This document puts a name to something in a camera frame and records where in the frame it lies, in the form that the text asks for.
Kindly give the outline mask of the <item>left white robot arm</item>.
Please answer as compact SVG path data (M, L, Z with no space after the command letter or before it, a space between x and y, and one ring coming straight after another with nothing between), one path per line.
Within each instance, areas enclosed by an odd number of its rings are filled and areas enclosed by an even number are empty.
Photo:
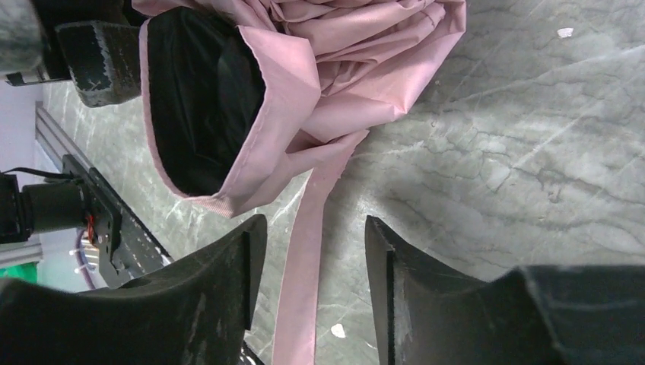
M143 21L130 1L3 1L1 80L13 87L70 81L90 108L135 99Z

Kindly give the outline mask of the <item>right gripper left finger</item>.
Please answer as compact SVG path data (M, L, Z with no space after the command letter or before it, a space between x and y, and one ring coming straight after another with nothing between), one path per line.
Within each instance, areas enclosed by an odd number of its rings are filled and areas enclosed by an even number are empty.
M69 293L1 281L3 364L238 364L267 246L256 214L116 289Z

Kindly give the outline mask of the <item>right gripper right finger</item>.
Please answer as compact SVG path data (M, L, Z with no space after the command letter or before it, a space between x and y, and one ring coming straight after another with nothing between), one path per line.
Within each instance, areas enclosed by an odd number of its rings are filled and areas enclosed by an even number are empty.
M381 364L642 364L641 265L529 265L486 282L365 221Z

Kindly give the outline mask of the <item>pink and black folding umbrella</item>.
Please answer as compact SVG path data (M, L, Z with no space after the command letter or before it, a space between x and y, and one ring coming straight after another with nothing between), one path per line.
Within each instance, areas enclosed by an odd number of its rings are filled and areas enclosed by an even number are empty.
M179 197L236 217L302 173L272 363L316 353L323 211L371 127L415 104L464 1L134 1L148 146Z

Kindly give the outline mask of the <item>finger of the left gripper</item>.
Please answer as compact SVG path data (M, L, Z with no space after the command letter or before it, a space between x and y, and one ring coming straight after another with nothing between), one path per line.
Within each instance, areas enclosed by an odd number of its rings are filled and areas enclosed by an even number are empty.
M141 96L138 27L81 21L57 26L55 32L85 106L118 105Z

